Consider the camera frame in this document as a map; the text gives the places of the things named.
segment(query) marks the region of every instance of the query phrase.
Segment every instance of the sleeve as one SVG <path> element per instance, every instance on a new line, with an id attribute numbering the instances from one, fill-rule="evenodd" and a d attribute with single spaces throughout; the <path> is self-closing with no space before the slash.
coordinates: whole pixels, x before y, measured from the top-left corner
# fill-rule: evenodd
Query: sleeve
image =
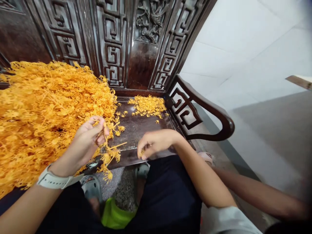
<path id="1" fill-rule="evenodd" d="M 259 229 L 237 207 L 210 207 L 203 215 L 202 231 L 205 234 L 261 234 Z"/>

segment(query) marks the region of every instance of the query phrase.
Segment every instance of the hand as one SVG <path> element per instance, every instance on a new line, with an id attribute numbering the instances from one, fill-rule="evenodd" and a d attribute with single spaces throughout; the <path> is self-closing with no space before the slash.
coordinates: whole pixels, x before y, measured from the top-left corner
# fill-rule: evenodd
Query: hand
<path id="1" fill-rule="evenodd" d="M 74 175 L 82 166 L 86 165 L 98 146 L 105 142 L 105 136 L 109 135 L 109 129 L 104 129 L 104 118 L 92 116 L 76 132 L 72 143 L 53 165 L 49 168 L 56 176 L 68 177 Z"/>
<path id="2" fill-rule="evenodd" d="M 171 129 L 162 129 L 155 132 L 147 132 L 137 145 L 137 157 L 146 160 L 151 155 L 168 149 L 174 145 L 182 136 Z"/>

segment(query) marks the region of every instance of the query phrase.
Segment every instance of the dark wooden armchair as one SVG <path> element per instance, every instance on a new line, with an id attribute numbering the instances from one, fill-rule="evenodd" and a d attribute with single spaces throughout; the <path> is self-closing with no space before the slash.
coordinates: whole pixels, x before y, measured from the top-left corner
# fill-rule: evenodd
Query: dark wooden armchair
<path id="1" fill-rule="evenodd" d="M 169 116 L 127 115 L 125 131 L 110 144 L 120 147 L 122 158 L 110 168 L 142 161 L 138 141 L 147 131 L 179 131 L 187 140 L 221 141 L 233 134 L 227 113 L 211 103 L 178 75 L 216 0 L 24 0 L 0 4 L 0 72 L 11 61 L 78 62 L 96 77 L 105 75 L 122 103 L 118 111 L 132 113 L 129 98 L 163 97 Z M 196 102 L 222 123 L 216 135 L 190 134 L 202 122 Z M 190 111 L 195 120 L 189 123 Z M 163 152 L 156 157 L 173 154 Z"/>

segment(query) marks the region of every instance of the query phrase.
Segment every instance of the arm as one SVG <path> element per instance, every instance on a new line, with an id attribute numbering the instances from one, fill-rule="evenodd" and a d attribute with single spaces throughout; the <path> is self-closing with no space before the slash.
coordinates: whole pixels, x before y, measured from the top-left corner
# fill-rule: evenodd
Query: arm
<path id="1" fill-rule="evenodd" d="M 100 122 L 93 127 L 95 120 Z M 102 117 L 91 117 L 78 129 L 67 151 L 49 170 L 59 177 L 74 175 L 92 158 L 98 147 L 95 143 L 100 145 L 105 141 L 103 135 L 97 138 L 98 133 L 103 130 L 103 124 Z M 61 189 L 33 185 L 0 216 L 1 233 L 35 233 L 61 192 Z"/>
<path id="2" fill-rule="evenodd" d="M 305 219 L 307 205 L 294 197 L 243 175 L 213 168 L 222 182 L 240 198 L 259 210 L 282 220 Z"/>
<path id="3" fill-rule="evenodd" d="M 176 149 L 198 195 L 206 206 L 237 207 L 231 193 L 217 174 L 178 132 L 164 129 L 146 133 L 138 144 L 138 157 L 141 157 L 141 152 L 146 146 L 150 147 L 144 151 L 143 160 L 171 145 Z"/>

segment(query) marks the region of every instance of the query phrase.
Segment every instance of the dark pants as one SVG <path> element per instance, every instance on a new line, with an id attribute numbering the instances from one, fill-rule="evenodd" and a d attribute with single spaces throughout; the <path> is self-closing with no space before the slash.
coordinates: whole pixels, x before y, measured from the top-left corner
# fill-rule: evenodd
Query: dark pants
<path id="1" fill-rule="evenodd" d="M 37 233 L 199 233 L 202 201 L 180 158 L 174 155 L 149 164 L 140 206 L 125 229 L 102 226 L 76 183 L 64 189 Z M 0 215 L 23 193 L 15 189 L 1 199 Z"/>

